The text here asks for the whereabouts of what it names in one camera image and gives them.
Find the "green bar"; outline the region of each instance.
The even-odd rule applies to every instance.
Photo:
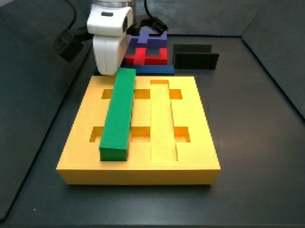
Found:
[[[113,98],[101,141],[101,161],[126,161],[137,70],[121,68],[117,72]]]

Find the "black wall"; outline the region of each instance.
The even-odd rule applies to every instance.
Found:
[[[268,0],[149,0],[152,14],[178,35],[241,36]],[[137,14],[145,13],[137,0]]]
[[[75,26],[86,25],[89,1],[73,2],[79,13]],[[62,0],[17,0],[0,8],[0,219],[91,47],[89,43],[71,63],[53,50],[71,16]]]
[[[244,40],[305,118],[305,1],[268,1]]]

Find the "purple block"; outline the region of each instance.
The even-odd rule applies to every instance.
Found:
[[[164,32],[161,37],[153,37],[149,31],[141,31],[140,37],[132,37],[130,46],[165,48],[168,47],[168,32]]]

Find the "red block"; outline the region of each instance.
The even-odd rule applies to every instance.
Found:
[[[146,48],[137,48],[136,55],[126,56],[126,65],[168,65],[168,48],[160,48],[160,56],[148,56]]]

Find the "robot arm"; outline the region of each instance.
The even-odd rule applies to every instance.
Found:
[[[153,17],[145,7],[149,18],[136,23],[137,0],[93,0],[93,8],[87,27],[71,28],[77,20],[74,9],[74,21],[55,39],[54,49],[66,61],[71,61],[82,50],[82,42],[93,39],[93,49],[97,66],[104,75],[116,75],[130,42],[130,35],[138,36],[142,27],[148,26],[160,34],[169,29],[168,25]]]
[[[104,75],[116,75],[130,42],[128,29],[134,25],[134,0],[94,0],[87,21],[94,34],[93,49]]]

